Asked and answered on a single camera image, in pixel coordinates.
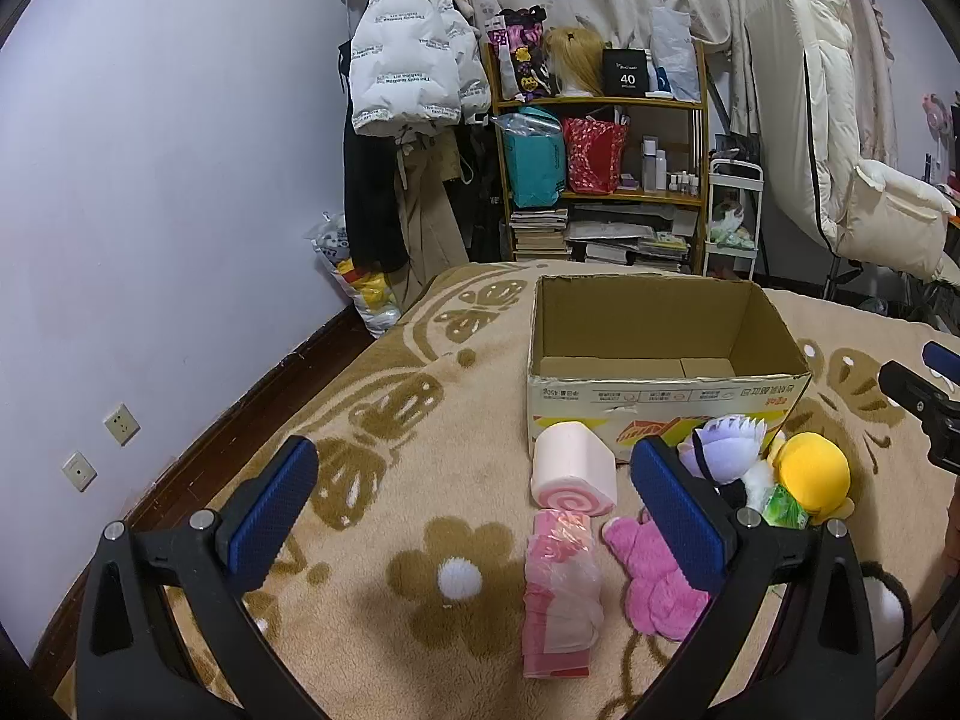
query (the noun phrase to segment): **small bottle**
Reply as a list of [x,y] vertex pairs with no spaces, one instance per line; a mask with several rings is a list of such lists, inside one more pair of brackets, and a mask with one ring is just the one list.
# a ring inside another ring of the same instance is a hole
[[643,191],[656,189],[656,139],[643,139]]
[[666,190],[666,151],[662,148],[656,152],[656,189]]

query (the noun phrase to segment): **bookshelf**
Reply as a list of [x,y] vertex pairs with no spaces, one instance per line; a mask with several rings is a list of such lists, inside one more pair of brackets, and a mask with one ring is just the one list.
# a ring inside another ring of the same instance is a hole
[[[700,272],[701,263],[704,256],[704,241],[707,239],[707,197],[709,196],[709,108],[707,107],[707,63],[704,59],[704,48],[699,42],[695,43],[697,55],[697,68],[700,76],[700,102],[699,103],[680,103],[678,100],[658,100],[657,98],[618,98],[618,97],[557,97],[540,98],[531,103],[520,103],[517,100],[501,100],[500,72],[493,56],[493,47],[487,45],[483,52],[484,65],[487,70],[487,78],[490,80],[491,95],[493,96],[493,105],[491,109],[495,116],[502,113],[509,113],[521,108],[523,105],[549,107],[552,113],[558,118],[563,117],[562,110],[565,107],[579,106],[583,109],[584,105],[592,108],[599,108],[605,105],[623,105],[628,108],[659,108],[665,110],[675,110],[680,114],[685,114],[686,124],[688,125],[688,172],[700,177],[700,195],[690,196],[689,194],[677,194],[670,191],[642,191],[642,190],[617,190],[612,194],[578,194],[574,191],[564,191],[560,194],[558,204],[586,203],[586,202],[636,202],[636,203],[660,203],[667,205],[676,205],[686,209],[698,210],[699,220],[697,223],[697,234],[692,241],[693,255],[691,257],[692,270],[695,274]],[[499,127],[496,129],[497,157],[500,164],[500,176],[503,182],[504,197],[503,209],[504,220],[507,223],[507,240],[510,244],[510,257],[515,259],[514,235],[510,230],[510,218],[514,213],[514,204],[512,204],[510,192],[510,178],[507,174],[507,164],[503,151],[503,134]]]

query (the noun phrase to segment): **paper stack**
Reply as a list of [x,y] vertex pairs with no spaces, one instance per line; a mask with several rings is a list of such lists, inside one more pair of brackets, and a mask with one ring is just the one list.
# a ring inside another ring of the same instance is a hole
[[635,265],[649,265],[653,268],[680,270],[690,246],[680,236],[667,232],[656,233],[651,241],[638,241]]
[[567,220],[566,208],[515,211],[510,216],[510,228],[514,231],[517,261],[568,259],[569,249],[563,237]]

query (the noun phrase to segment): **white chair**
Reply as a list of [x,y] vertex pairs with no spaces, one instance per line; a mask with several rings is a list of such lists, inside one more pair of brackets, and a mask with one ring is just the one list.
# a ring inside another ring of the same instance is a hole
[[939,191],[860,156],[847,0],[767,0],[747,18],[767,190],[841,257],[960,287],[944,254],[955,213]]

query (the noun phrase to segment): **khaki pants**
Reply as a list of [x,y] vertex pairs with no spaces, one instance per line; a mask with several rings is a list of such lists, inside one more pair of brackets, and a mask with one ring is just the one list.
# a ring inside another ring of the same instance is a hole
[[[403,189],[400,175],[395,177],[400,227],[410,262],[387,274],[387,281],[404,312],[419,300],[435,276],[469,261],[443,189],[443,182],[455,177],[450,175],[451,142],[456,152],[452,132],[440,135],[434,146],[422,148],[417,144],[403,157],[407,188]],[[452,165],[459,175],[459,156]]]

